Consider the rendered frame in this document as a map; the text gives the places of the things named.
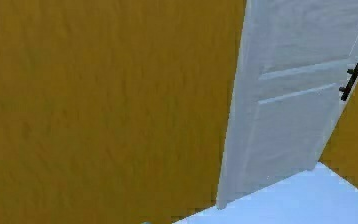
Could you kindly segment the white room door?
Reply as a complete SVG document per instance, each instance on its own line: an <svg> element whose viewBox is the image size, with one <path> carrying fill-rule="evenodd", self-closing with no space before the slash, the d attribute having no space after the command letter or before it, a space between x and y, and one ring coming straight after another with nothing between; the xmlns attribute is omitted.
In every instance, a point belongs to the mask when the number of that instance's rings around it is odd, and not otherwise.
<svg viewBox="0 0 358 224"><path fill-rule="evenodd" d="M315 167L357 62L358 0L247 0L218 208Z"/></svg>

